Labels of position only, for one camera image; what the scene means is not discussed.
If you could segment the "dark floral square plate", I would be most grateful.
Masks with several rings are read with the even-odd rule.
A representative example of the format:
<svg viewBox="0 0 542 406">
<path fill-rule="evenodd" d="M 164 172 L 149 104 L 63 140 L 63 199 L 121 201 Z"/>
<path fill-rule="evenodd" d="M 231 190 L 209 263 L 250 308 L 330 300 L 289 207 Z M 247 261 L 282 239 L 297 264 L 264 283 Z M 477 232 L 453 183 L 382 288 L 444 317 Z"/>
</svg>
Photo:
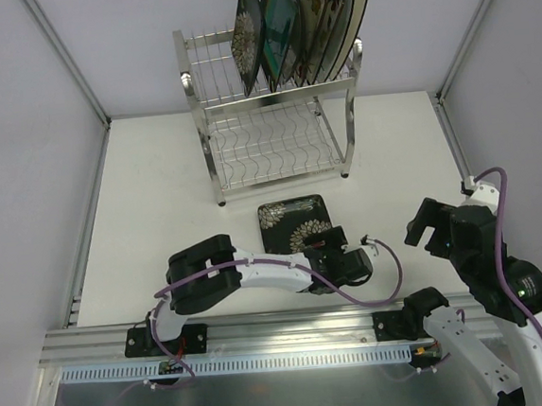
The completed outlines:
<svg viewBox="0 0 542 406">
<path fill-rule="evenodd" d="M 260 0 L 238 0 L 236 9 L 231 51 L 243 85 L 243 94 L 249 97 L 261 64 L 265 21 Z"/>
</svg>

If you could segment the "black square plate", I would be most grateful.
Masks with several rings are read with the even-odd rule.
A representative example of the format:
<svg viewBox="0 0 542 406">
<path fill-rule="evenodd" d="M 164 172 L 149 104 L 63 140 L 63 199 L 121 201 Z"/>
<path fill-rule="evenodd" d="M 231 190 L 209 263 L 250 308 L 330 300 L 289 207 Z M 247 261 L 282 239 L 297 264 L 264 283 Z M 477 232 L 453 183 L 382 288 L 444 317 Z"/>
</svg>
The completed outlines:
<svg viewBox="0 0 542 406">
<path fill-rule="evenodd" d="M 262 70 L 269 89 L 275 93 L 280 82 L 284 59 L 288 52 L 296 7 L 291 0 L 261 0 L 264 26 Z"/>
</svg>

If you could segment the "colourful flower plate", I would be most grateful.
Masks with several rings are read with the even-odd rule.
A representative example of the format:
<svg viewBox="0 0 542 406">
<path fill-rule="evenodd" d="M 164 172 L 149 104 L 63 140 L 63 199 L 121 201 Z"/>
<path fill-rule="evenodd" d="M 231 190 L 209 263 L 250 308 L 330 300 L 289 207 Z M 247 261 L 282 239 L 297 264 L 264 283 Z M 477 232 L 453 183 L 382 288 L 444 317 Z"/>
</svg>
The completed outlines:
<svg viewBox="0 0 542 406">
<path fill-rule="evenodd" d="M 330 0 L 299 0 L 303 20 L 303 44 L 301 57 L 295 69 L 297 86 L 312 84 L 318 75 L 318 67 L 325 51 L 326 39 L 323 26 Z"/>
<path fill-rule="evenodd" d="M 323 21 L 316 32 L 316 44 L 308 70 L 311 83 L 329 80 L 331 66 L 335 61 L 335 53 L 338 51 L 337 33 L 344 6 L 344 0 L 327 0 L 325 3 Z"/>
</svg>

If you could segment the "white square plate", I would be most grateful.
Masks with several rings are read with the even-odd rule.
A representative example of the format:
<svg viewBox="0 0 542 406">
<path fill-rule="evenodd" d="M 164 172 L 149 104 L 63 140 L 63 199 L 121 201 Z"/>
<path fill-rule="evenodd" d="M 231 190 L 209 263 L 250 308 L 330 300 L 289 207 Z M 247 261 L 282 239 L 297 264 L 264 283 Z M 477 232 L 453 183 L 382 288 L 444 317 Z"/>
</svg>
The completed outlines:
<svg viewBox="0 0 542 406">
<path fill-rule="evenodd" d="M 351 53 L 354 42 L 358 38 L 361 23 L 364 17 L 364 12 L 367 8 L 368 0 L 352 0 L 353 6 L 350 10 L 350 21 L 346 26 L 346 32 L 344 33 L 343 43 L 341 45 L 341 51 L 337 57 L 338 61 L 333 67 L 336 74 L 339 74 L 347 61 L 348 55 Z"/>
<path fill-rule="evenodd" d="M 328 37 L 328 43 L 323 53 L 320 72 L 317 76 L 320 81 L 333 80 L 340 73 L 346 56 L 350 52 L 349 44 L 346 41 L 350 35 L 355 0 L 341 1 L 342 8 L 338 20 Z"/>
</svg>

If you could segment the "round silver-rimmed plate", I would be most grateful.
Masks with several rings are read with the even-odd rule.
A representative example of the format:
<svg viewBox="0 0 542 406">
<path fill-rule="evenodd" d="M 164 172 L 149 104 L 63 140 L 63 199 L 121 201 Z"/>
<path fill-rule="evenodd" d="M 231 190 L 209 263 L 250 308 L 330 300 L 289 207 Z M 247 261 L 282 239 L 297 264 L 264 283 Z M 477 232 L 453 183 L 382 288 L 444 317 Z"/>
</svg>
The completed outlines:
<svg viewBox="0 0 542 406">
<path fill-rule="evenodd" d="M 304 58 L 304 17 L 300 0 L 291 0 L 296 7 L 292 31 L 289 36 L 288 52 L 284 59 L 281 71 L 280 82 L 285 84 L 290 81 L 294 86 L 299 87 L 303 83 L 300 80 L 300 69 Z"/>
</svg>

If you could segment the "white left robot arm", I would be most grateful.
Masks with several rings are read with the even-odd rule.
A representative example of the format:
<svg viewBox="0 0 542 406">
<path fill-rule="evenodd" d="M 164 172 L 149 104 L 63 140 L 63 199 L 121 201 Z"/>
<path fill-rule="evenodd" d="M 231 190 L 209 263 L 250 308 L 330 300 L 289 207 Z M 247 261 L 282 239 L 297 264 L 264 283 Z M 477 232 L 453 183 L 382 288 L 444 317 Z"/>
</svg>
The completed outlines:
<svg viewBox="0 0 542 406">
<path fill-rule="evenodd" d="M 149 314 L 145 341 L 157 354 L 178 344 L 188 318 L 210 310 L 242 289 L 329 294 L 371 279 L 378 252 L 363 240 L 349 246 L 337 226 L 307 240 L 295 254 L 256 254 L 236 248 L 218 234 L 168 259 L 167 286 L 155 294 L 159 306 Z"/>
</svg>

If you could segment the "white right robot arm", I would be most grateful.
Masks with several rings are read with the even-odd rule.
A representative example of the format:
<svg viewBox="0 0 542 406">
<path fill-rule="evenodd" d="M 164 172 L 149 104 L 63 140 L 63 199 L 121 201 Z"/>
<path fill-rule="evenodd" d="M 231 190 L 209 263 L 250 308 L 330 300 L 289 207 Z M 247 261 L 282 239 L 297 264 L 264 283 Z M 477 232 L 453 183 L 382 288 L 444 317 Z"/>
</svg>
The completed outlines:
<svg viewBox="0 0 542 406">
<path fill-rule="evenodd" d="M 542 406 L 542 273 L 508 256 L 500 214 L 486 205 L 461 206 L 425 198 L 408 224 L 405 243 L 418 244 L 426 228 L 432 256 L 452 266 L 510 347 L 514 365 L 503 364 L 463 323 L 438 290 L 406 297 L 389 334 L 405 340 L 434 338 L 464 374 L 482 389 L 490 406 Z"/>
</svg>

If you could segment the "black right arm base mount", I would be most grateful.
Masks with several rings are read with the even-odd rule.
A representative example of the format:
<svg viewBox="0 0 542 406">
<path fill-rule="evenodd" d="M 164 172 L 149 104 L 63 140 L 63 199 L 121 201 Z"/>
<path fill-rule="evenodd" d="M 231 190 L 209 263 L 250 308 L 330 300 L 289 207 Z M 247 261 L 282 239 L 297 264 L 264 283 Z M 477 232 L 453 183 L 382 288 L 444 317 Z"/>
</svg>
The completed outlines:
<svg viewBox="0 0 542 406">
<path fill-rule="evenodd" d="M 373 330 L 379 342 L 418 341 L 427 338 L 423 324 L 431 312 L 448 307 L 448 300 L 433 287 L 417 291 L 403 301 L 401 310 L 384 310 L 372 314 Z"/>
</svg>

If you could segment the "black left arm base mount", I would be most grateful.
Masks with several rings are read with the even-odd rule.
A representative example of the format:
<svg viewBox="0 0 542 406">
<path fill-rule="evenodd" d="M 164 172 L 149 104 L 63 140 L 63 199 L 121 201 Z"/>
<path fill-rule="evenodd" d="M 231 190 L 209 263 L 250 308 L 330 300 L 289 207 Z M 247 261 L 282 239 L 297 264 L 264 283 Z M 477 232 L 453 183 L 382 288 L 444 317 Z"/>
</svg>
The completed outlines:
<svg viewBox="0 0 542 406">
<path fill-rule="evenodd" d="M 182 355 L 201 355 L 207 352 L 208 325 L 189 324 L 184 325 L 180 335 L 168 341 L 162 341 L 162 346 L 171 354 L 177 355 L 180 350 Z M 152 338 L 151 330 L 147 327 L 131 327 L 126 334 L 124 357 L 129 359 L 159 357 L 165 352 Z"/>
</svg>

